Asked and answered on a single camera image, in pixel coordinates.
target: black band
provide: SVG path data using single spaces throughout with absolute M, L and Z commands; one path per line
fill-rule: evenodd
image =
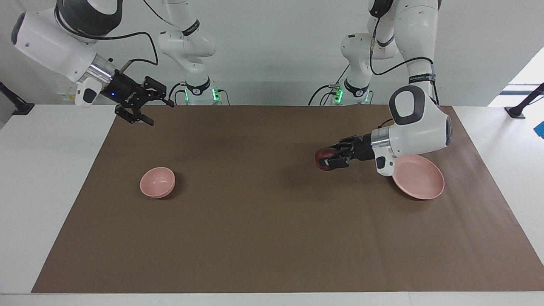
M 413 95 L 413 113 L 409 116 L 402 117 L 397 110 L 396 99 L 399 94 L 406 91 L 411 92 Z M 423 112 L 425 111 L 425 93 L 423 92 L 423 89 L 414 85 L 408 85 L 395 91 L 389 100 L 389 110 L 391 111 L 391 115 L 393 115 L 395 123 L 398 125 L 408 125 L 420 121 L 421 118 L 423 118 Z
M 418 82 L 436 82 L 436 74 L 425 74 L 411 76 L 408 80 L 408 84 L 418 83 Z
M 13 45 L 17 45 L 17 38 L 19 36 L 19 30 L 21 29 L 21 26 L 23 25 L 24 17 L 26 13 L 23 13 L 19 16 L 17 19 L 17 22 L 15 22 L 15 27 L 13 27 L 13 30 L 11 31 L 11 42 L 13 42 Z
M 362 97 L 362 96 L 367 92 L 368 87 L 370 86 L 370 84 L 367 85 L 367 86 L 364 87 L 364 88 L 357 88 L 357 87 L 355 87 L 355 86 L 352 86 L 352 85 L 348 82 L 348 79 L 345 79 L 345 81 L 344 81 L 344 86 L 345 86 L 345 88 L 346 88 L 347 91 L 349 91 L 350 93 L 353 94 L 354 97 L 360 98 L 360 97 Z
M 448 116 L 446 120 L 446 146 L 449 146 L 452 143 L 453 139 L 453 124 L 452 119 Z
M 121 23 L 123 0 L 117 0 L 117 11 L 111 15 L 99 12 L 87 1 L 57 0 L 57 8 L 73 30 L 91 36 L 104 36 Z
M 199 28 L 200 28 L 200 21 L 197 19 L 195 21 L 195 23 L 193 23 L 192 26 L 190 26 L 185 31 L 181 31 L 181 33 L 183 33 L 183 36 L 189 36 L 189 35 L 195 33 L 195 31 L 198 30 Z
M 376 18 L 382 18 L 391 9 L 393 0 L 375 0 L 370 9 L 370 14 Z
M 200 86 L 191 86 L 187 84 L 187 89 L 189 89 L 193 95 L 200 96 L 204 93 L 206 89 L 209 88 L 211 84 L 212 84 L 212 81 L 208 77 L 208 80 Z
M 393 42 L 394 39 L 395 39 L 395 35 L 391 36 L 391 38 L 386 42 L 380 42 L 379 40 L 376 40 L 376 41 L 378 42 L 378 45 L 380 47 L 387 47 Z

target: pink plate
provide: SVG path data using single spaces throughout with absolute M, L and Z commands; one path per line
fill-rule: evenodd
M 158 167 L 149 170 L 140 180 L 140 190 L 153 199 L 164 198 L 169 195 L 176 184 L 176 177 L 172 170 Z
M 440 169 L 419 155 L 399 157 L 393 180 L 406 194 L 420 200 L 438 198 L 446 185 Z

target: red apple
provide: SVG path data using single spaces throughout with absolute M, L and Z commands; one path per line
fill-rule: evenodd
M 321 166 L 319 164 L 319 160 L 332 157 L 332 156 L 336 155 L 336 153 L 338 153 L 338 150 L 333 149 L 333 148 L 323 148 L 323 149 L 317 151 L 316 152 L 316 165 L 317 165 L 317 167 L 319 169 L 323 170 L 323 171 L 332 171 L 332 168 L 329 167 L 329 166 Z

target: table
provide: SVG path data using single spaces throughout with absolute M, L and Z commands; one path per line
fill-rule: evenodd
M 528 120 L 510 119 L 501 108 L 455 110 L 542 261 L 544 190 L 539 179 L 544 140 L 533 128 L 544 119 L 539 116 L 544 108 L 538 104 L 528 108 Z M 540 305 L 544 301 L 544 292 L 29 295 L 113 119 L 113 106 L 43 105 L 28 116 L 13 117 L 0 130 L 0 292 L 6 293 L 0 304 Z

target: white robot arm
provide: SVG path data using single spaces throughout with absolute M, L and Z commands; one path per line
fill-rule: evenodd
M 153 125 L 140 109 L 151 100 L 173 107 L 173 102 L 165 100 L 166 86 L 151 77 L 136 83 L 89 47 L 96 42 L 92 38 L 117 27 L 121 15 L 122 0 L 58 0 L 55 8 L 23 13 L 11 40 L 26 56 L 77 83 L 77 105 L 90 107 L 102 94 L 119 103 L 115 113 L 123 119 Z
M 349 35 L 342 42 L 342 53 L 351 65 L 343 87 L 360 99 L 370 84 L 372 59 L 392 58 L 397 50 L 406 60 L 410 85 L 397 90 L 389 101 L 392 126 L 342 139 L 318 151 L 320 169 L 346 168 L 351 159 L 374 159 L 378 173 L 392 176 L 398 157 L 433 152 L 450 144 L 452 122 L 431 98 L 440 4 L 441 0 L 370 0 L 373 18 L 368 28 L 374 34 Z
M 215 93 L 201 58 L 215 53 L 214 38 L 201 28 L 200 21 L 194 17 L 190 8 L 189 0 L 162 2 L 168 12 L 169 23 L 178 29 L 160 34 L 160 50 L 182 69 L 188 103 L 210 104 L 210 101 L 215 100 Z

